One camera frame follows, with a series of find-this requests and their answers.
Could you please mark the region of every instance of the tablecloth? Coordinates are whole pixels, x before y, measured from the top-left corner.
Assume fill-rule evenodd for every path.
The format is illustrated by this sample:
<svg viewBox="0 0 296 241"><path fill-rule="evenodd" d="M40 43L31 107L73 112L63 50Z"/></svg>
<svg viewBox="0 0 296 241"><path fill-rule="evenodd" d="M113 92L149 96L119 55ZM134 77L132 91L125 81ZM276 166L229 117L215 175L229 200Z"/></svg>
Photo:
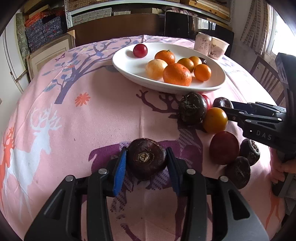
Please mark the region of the tablecloth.
<svg viewBox="0 0 296 241"><path fill-rule="evenodd" d="M194 41L157 36L111 39L67 51L49 61L21 96L0 149L0 209L23 239L40 208L66 175L89 176L116 158L120 149L140 137L171 146L176 157L204 176L218 178L224 166L211 162L212 135L185 126L177 119L181 96L139 86L112 65L122 47L139 42L165 42L193 48ZM269 94L241 66L223 57L218 61L227 77L206 95L213 101L274 104ZM244 137L229 121L226 131ZM261 157L251 167L242 195L273 237L284 216L284 202L271 192L270 152L258 144ZM177 198L167 169L139 182L127 171L122 190L108 198L114 240L179 240L186 199ZM86 235L86 202L82 204L82 240ZM211 207L208 240L211 240Z"/></svg>

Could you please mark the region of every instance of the metal shelf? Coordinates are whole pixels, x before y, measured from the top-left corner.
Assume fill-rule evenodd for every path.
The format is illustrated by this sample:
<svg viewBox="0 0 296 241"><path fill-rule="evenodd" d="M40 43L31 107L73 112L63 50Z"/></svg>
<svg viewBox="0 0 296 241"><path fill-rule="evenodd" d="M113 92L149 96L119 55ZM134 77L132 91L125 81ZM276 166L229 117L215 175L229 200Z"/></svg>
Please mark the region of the metal shelf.
<svg viewBox="0 0 296 241"><path fill-rule="evenodd" d="M78 9L75 9L73 11L68 11L67 9L67 2L68 0L65 0L65 12L66 12L66 19L67 19L67 25L68 28L73 26L72 23L72 16L79 14L81 12L87 12L90 11L92 9L95 8L99 8L99 7L105 7L105 6L111 6L111 5L115 5L115 4L126 4L126 3L151 3L151 4L160 4L160 5L167 5L167 6L173 6L173 7L178 7L178 8L182 8L182 9L186 9L186 10L190 10L190 11L194 11L197 13L202 13L212 19L218 20L222 23L225 23L227 25L229 25L229 22L223 18L220 18L212 13L209 13L207 11L204 11L202 9L196 8L196 7L192 7L189 5L184 5L181 3L176 3L176 2L170 2L170 1L163 1L163 0L112 0L112 1L106 1L106 2L99 2L99 3L95 3L89 6L85 6L85 7L81 7Z"/></svg>

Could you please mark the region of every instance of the black robotic device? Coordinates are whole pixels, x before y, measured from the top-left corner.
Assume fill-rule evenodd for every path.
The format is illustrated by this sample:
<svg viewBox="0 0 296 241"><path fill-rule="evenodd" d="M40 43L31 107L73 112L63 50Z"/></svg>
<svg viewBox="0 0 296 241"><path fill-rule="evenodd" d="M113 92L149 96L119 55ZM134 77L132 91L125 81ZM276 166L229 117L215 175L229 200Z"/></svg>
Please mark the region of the black robotic device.
<svg viewBox="0 0 296 241"><path fill-rule="evenodd" d="M243 136L278 151L283 161L296 156L296 57L279 53L276 58L287 108L264 103L232 102L233 109L222 107L228 119L238 123ZM167 148L168 170L177 196L188 197L181 240L204 241L207 232L206 195L212 197L213 241L267 241L269 237L256 214L226 176L204 177L186 162L175 158ZM25 236L25 241L80 240L82 195L87 195L87 233L89 241L112 241L106 197L120 191L125 173L127 149L89 177L66 176L42 207ZM273 192L284 197L293 174L273 185ZM295 240L296 209L272 241Z"/></svg>

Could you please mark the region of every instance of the patterned curtain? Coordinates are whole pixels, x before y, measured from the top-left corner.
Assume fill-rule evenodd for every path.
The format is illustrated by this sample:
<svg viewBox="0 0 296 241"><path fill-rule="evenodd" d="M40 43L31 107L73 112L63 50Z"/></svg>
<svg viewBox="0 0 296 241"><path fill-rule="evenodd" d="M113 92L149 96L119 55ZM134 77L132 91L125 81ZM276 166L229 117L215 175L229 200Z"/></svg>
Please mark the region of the patterned curtain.
<svg viewBox="0 0 296 241"><path fill-rule="evenodd" d="M262 54L268 29L268 10L265 0L252 0L241 41L256 53Z"/></svg>

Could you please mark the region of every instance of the dark brown water chestnut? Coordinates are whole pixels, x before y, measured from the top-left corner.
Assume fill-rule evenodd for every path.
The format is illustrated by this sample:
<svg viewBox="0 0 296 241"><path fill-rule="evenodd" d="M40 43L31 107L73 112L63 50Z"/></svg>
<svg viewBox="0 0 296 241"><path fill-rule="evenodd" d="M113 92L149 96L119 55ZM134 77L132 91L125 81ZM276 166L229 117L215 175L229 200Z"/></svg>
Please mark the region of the dark brown water chestnut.
<svg viewBox="0 0 296 241"><path fill-rule="evenodd" d="M166 167L165 149L154 140L140 138L128 146L126 163L134 176L147 180Z"/></svg>
<svg viewBox="0 0 296 241"><path fill-rule="evenodd" d="M226 99L224 97L218 97L213 102L213 107L227 107L233 109L233 104L229 99Z"/></svg>
<svg viewBox="0 0 296 241"><path fill-rule="evenodd" d="M248 159L243 156L238 156L234 162L226 166L225 175L233 182L237 189L244 188L248 184L251 176Z"/></svg>
<svg viewBox="0 0 296 241"><path fill-rule="evenodd" d="M237 158L239 142L230 132L218 132L211 140L209 154L215 164L227 165Z"/></svg>
<svg viewBox="0 0 296 241"><path fill-rule="evenodd" d="M207 113L207 103L201 94L190 92L179 103L179 117L189 126L200 123Z"/></svg>
<svg viewBox="0 0 296 241"><path fill-rule="evenodd" d="M207 64L207 61L204 58L199 57L199 59L202 61L202 64Z"/></svg>
<svg viewBox="0 0 296 241"><path fill-rule="evenodd" d="M260 150L253 140L246 138L241 143L239 155L247 158L250 166L253 166L260 158Z"/></svg>

